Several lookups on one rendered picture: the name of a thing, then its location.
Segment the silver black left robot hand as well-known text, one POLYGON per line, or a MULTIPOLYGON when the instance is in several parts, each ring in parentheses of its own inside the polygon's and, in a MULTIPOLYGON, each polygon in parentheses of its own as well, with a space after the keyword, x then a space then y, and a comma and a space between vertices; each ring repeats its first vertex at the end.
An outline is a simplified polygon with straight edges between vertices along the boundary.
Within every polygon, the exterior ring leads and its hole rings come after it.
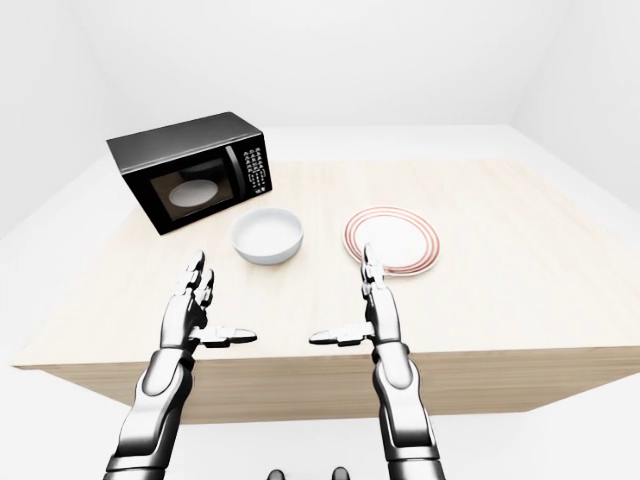
POLYGON ((205 254, 197 250, 179 276, 174 295, 164 312, 161 348, 179 348, 193 353, 197 346, 228 348, 257 340, 252 330, 210 324, 207 308, 213 301, 214 271, 205 267, 205 254))

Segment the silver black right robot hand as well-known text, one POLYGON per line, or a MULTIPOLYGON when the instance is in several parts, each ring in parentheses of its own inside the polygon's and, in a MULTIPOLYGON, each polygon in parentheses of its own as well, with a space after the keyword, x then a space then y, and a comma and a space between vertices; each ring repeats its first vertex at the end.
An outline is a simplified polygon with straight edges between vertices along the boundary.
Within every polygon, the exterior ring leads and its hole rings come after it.
POLYGON ((346 347, 359 345, 366 339, 375 345, 401 341, 395 299, 384 281, 385 270, 370 243, 363 247, 360 272, 361 293, 366 301, 365 322, 314 333, 309 338, 310 344, 346 347))

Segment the white plate with red rings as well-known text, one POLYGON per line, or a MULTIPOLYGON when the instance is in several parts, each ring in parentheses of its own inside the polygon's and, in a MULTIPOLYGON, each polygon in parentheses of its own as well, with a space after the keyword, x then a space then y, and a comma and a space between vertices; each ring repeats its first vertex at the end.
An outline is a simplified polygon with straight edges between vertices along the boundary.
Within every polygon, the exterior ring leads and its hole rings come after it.
POLYGON ((388 205, 354 213, 344 227, 342 242, 357 262, 370 244, 385 274, 395 277, 428 271, 441 253, 441 240, 429 221, 409 209, 388 205))

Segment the white bowl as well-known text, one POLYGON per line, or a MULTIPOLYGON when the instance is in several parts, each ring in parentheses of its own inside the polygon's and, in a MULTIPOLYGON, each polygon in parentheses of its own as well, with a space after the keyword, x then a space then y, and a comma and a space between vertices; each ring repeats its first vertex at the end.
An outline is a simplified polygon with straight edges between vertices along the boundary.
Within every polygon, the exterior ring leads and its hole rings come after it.
POLYGON ((292 258, 300 249, 304 230, 300 219, 283 208, 260 208, 239 218, 231 229, 237 253, 250 263, 270 266, 292 258))

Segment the black microwave oven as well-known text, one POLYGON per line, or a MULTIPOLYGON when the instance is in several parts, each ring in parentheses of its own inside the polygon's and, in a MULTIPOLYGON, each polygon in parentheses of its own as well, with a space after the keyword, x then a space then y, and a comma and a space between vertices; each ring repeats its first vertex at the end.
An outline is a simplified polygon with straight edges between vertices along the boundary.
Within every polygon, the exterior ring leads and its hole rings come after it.
POLYGON ((264 133, 232 112, 107 141, 161 234, 272 190, 264 133))

